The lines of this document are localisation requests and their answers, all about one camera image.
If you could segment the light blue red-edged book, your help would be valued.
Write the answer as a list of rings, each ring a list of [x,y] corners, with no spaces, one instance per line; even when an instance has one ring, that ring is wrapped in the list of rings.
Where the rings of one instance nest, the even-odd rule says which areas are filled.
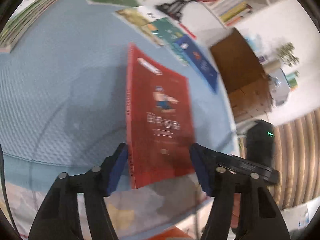
[[[126,136],[132,189],[194,172],[195,141],[186,77],[129,45]]]

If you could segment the royal blue book underneath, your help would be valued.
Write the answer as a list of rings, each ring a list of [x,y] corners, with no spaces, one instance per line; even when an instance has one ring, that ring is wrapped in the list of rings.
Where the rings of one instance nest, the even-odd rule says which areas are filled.
[[[174,46],[182,52],[191,66],[202,75],[212,91],[217,93],[218,72],[196,43],[188,35],[183,35],[174,41]]]

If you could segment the white rabbit meadow book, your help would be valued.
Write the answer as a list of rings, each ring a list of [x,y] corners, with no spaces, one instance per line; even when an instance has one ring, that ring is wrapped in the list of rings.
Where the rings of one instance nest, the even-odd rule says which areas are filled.
[[[152,7],[138,6],[116,10],[113,14],[131,28],[135,29],[136,32],[140,33],[155,46],[164,46],[164,43],[153,35],[147,27],[148,24],[161,18],[165,18],[162,12],[159,12]]]

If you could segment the stack of organized books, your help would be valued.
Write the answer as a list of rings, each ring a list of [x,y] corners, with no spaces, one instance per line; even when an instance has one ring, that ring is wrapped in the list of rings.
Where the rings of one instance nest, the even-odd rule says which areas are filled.
[[[23,0],[1,31],[1,53],[10,53],[27,29],[57,0]]]

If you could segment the brown wooden cabinet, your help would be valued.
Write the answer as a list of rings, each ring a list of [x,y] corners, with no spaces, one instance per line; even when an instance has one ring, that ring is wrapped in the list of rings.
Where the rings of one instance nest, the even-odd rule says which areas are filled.
[[[272,108],[268,77],[244,37],[235,28],[210,52],[223,79],[236,123]]]

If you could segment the blue quilted table mat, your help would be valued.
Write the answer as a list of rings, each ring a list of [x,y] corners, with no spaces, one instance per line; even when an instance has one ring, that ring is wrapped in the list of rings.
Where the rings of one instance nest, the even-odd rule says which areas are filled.
[[[223,85],[213,92],[193,68],[118,19],[116,6],[58,0],[1,55],[1,145],[5,181],[19,233],[61,172],[84,173],[126,140],[127,51],[189,80],[196,141],[235,153]]]

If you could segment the red tassel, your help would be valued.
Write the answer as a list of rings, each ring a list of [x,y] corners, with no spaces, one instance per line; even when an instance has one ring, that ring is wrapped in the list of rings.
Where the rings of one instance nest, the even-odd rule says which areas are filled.
[[[193,34],[185,25],[182,23],[178,22],[178,25],[185,31],[186,34],[188,34],[190,37],[192,37],[194,40],[197,39],[196,35]]]

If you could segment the dark teal insect book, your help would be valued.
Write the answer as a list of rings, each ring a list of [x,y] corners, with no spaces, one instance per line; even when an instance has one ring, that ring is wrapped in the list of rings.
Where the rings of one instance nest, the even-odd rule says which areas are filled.
[[[151,23],[144,25],[143,30],[150,33],[161,46],[165,46],[184,66],[189,66],[183,51],[175,45],[175,42],[184,36],[176,25],[174,25],[168,18],[160,18]]]

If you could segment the white bookshelf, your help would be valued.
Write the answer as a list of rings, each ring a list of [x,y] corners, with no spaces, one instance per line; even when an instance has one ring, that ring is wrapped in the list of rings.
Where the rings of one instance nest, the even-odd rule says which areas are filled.
[[[174,0],[143,0],[156,7]],[[215,27],[231,28],[256,12],[267,9],[282,0],[215,0],[191,2],[182,10],[181,22],[192,33]]]

